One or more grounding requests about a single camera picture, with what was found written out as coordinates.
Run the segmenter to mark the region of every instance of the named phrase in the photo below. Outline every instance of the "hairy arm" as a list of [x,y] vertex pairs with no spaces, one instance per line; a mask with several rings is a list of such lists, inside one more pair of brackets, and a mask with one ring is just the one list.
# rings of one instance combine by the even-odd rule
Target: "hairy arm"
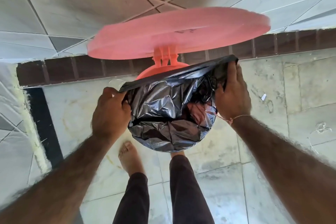
[[0,213],[0,223],[63,224],[73,221],[100,162],[127,128],[130,106],[122,104],[124,95],[113,88],[104,89],[92,118],[93,135],[59,168],[4,209]]
[[239,65],[229,64],[227,86],[216,91],[216,105],[222,117],[233,119],[232,128],[297,223],[336,223],[336,170],[249,116],[251,99]]

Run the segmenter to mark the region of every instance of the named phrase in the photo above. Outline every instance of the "plastic bag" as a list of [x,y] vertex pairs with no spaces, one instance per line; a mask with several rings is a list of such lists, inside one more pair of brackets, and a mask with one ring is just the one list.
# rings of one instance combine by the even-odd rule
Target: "plastic bag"
[[164,152],[185,150],[210,131],[218,83],[225,87],[234,55],[126,82],[119,92],[131,106],[128,129],[144,146]]

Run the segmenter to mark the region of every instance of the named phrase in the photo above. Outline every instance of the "small paper scrap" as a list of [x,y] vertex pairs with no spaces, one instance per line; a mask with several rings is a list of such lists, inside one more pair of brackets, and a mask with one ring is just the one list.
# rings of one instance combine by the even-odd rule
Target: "small paper scrap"
[[263,96],[261,97],[261,100],[264,101],[266,98],[266,93],[263,94]]

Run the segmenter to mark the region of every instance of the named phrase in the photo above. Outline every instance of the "dark pants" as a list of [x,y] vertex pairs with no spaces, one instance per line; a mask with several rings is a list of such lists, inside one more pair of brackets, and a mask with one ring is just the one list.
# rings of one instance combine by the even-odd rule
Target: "dark pants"
[[[182,155],[174,156],[169,168],[173,224],[214,223],[188,159]],[[147,177],[135,173],[128,180],[113,224],[147,224],[148,215]]]

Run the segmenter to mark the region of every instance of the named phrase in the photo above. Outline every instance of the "foot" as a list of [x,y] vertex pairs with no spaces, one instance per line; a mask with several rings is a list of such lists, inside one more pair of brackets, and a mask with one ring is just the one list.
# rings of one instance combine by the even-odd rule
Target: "foot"
[[183,156],[185,156],[184,151],[178,151],[178,152],[171,152],[170,153],[171,158],[173,158],[176,155],[183,155]]
[[130,141],[124,142],[120,148],[118,157],[121,162],[121,166],[129,176],[134,173],[145,173],[138,152]]

